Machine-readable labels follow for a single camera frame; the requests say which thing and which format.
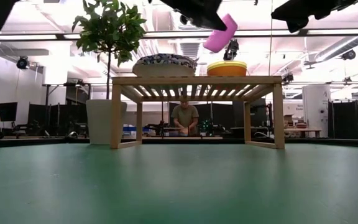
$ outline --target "wooden table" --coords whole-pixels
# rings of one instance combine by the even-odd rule
[[[180,94],[180,89],[191,93]],[[273,117],[275,143],[251,141],[250,103],[273,93]],[[137,103],[136,142],[121,143],[121,94]],[[282,78],[274,76],[246,77],[113,77],[112,113],[110,147],[122,147],[142,144],[143,102],[163,101],[243,101],[244,139],[246,144],[284,149],[284,115]]]
[[[321,129],[313,129],[313,128],[286,128],[284,131],[293,132],[293,131],[299,131],[301,133],[301,138],[306,137],[306,133],[314,132],[316,135],[316,138],[320,138],[320,131]]]

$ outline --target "yellow bowl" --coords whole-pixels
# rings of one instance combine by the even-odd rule
[[[247,64],[238,61],[223,61],[208,65],[207,76],[211,77],[244,77],[247,75]]]

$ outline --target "computer monitor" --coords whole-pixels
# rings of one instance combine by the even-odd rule
[[[17,113],[17,102],[0,103],[0,121],[15,121]]]

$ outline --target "desk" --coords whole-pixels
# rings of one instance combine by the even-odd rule
[[[284,131],[292,132],[292,131],[299,131],[301,133],[301,138],[306,137],[306,133],[314,132],[316,135],[316,138],[320,138],[320,131],[321,129],[315,129],[315,128],[286,128]]]

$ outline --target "plant pot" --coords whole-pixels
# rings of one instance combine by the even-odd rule
[[[124,125],[124,116],[127,104],[121,102],[121,121]],[[108,145],[111,138],[111,100],[86,101],[88,116],[89,140],[91,144]]]

